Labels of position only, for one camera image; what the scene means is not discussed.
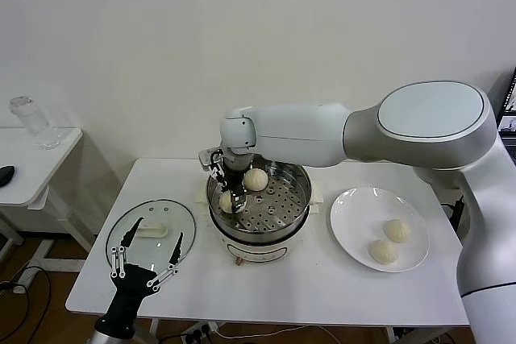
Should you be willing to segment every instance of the power strip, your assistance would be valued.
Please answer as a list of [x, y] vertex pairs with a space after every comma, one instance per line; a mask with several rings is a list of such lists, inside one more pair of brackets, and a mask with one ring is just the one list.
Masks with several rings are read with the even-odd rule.
[[[190, 326], [187, 330], [183, 332], [183, 334], [192, 334], [196, 329], [199, 329], [201, 331], [201, 327], [203, 325], [207, 324], [210, 327], [210, 334], [212, 332], [218, 332], [218, 328], [220, 328], [223, 324], [218, 324], [215, 321], [199, 321], [198, 323]], [[201, 331], [201, 340], [205, 338], [206, 335]], [[181, 340], [183, 341], [183, 344], [186, 344], [186, 337], [181, 336]]]

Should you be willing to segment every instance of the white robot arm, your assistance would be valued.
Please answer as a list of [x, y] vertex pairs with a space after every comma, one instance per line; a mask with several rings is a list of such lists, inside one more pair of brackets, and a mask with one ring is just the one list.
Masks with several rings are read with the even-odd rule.
[[[220, 133], [227, 171], [244, 171], [253, 154], [314, 167], [390, 160], [414, 166], [431, 184], [461, 189], [471, 231], [457, 282], [472, 331], [477, 344], [514, 342], [516, 167], [481, 90], [430, 81], [356, 112], [338, 104], [241, 108], [223, 119]], [[200, 159], [209, 163], [206, 153]]]

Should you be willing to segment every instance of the perforated steamer tray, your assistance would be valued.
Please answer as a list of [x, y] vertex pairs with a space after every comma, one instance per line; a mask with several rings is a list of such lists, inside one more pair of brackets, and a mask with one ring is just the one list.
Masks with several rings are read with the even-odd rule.
[[245, 209], [225, 213], [218, 205], [222, 193], [218, 182], [210, 177], [206, 196], [215, 225], [228, 237], [250, 245], [268, 245], [295, 234], [308, 216], [311, 197], [310, 178], [298, 165], [278, 163], [255, 156], [253, 168], [267, 172], [267, 187], [248, 191]]

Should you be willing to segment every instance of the white wall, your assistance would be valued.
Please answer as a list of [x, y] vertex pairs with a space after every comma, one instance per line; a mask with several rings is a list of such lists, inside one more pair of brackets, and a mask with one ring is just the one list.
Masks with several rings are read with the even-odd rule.
[[514, 67], [515, 20], [514, 0], [0, 0], [0, 126], [31, 93], [88, 134], [90, 174], [123, 180], [137, 157], [216, 144], [231, 106], [489, 89]]

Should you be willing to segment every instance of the glass lid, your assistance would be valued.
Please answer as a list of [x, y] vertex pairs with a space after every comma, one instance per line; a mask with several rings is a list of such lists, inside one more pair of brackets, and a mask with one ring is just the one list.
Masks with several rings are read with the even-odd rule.
[[143, 218], [143, 221], [126, 251], [127, 263], [160, 273], [169, 265], [181, 233], [183, 239], [179, 262], [185, 258], [195, 239], [194, 217], [181, 203], [161, 199], [137, 205], [114, 224], [106, 242], [106, 258], [109, 265], [111, 248], [120, 246], [125, 233], [140, 218]]

